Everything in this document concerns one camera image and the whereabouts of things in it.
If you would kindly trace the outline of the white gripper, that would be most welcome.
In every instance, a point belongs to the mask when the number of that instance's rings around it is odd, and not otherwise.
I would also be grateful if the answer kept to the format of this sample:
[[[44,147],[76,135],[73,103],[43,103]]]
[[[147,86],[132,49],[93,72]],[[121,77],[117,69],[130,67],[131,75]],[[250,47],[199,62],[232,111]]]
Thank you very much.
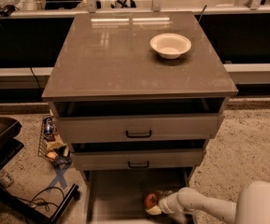
[[[162,212],[165,214],[174,214],[177,211],[178,198],[172,190],[156,190],[156,194],[160,197],[158,205],[148,207],[145,211],[151,216],[158,216]]]

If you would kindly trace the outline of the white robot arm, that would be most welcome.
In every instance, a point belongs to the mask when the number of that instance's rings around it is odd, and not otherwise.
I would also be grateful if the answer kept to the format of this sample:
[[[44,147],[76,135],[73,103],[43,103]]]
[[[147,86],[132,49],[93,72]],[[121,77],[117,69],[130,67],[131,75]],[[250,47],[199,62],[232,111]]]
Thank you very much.
[[[225,224],[270,224],[270,183],[254,181],[239,194],[236,203],[207,197],[184,187],[176,192],[154,191],[144,198],[145,211],[152,216],[205,212]]]

